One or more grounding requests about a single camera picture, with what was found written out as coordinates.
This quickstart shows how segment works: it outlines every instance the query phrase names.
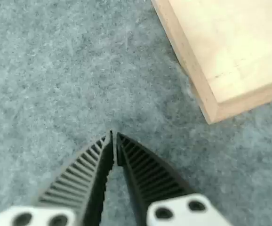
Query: screw hole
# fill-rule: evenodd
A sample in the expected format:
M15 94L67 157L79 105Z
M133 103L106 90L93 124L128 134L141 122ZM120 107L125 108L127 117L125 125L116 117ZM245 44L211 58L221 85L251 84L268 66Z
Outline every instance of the screw hole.
M206 209L204 204L199 201L191 201L188 206L192 211L204 211Z
M165 207L158 208L155 214L158 219L170 219L173 217L173 213Z
M13 226L26 226L30 223L31 220L32 215L30 213L21 213L15 218Z
M66 226L68 218L65 215L57 215L53 217L49 223L49 226Z

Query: wooden board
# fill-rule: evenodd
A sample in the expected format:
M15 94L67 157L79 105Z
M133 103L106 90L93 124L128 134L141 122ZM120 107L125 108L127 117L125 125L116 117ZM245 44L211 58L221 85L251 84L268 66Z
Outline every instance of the wooden board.
M272 0L152 0L208 123L272 101Z

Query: gripper jaw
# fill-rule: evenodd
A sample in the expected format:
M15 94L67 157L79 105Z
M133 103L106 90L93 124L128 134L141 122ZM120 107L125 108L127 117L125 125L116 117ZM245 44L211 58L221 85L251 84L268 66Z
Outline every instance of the gripper jaw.
M41 189L32 206L73 210L78 225L99 225L109 171L114 164L112 132L84 147Z
M118 165L124 168L138 225L146 225L153 202L195 193L168 163L146 147L120 133L116 143Z

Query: carpet floor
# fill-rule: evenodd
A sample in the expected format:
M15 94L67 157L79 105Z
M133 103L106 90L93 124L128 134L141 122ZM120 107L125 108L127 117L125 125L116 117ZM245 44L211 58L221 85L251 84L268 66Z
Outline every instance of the carpet floor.
M234 225L272 225L272 103L207 125L149 0L0 0L0 211L109 129ZM103 226L136 225L122 173Z

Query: blue-gray carpet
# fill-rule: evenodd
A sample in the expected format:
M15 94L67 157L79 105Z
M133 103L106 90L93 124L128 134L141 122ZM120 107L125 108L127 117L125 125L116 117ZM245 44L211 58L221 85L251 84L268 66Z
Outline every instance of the blue-gray carpet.
M272 226L272 103L207 125L149 0L0 0L0 211L108 129L234 225ZM119 168L104 209L102 225L135 225Z

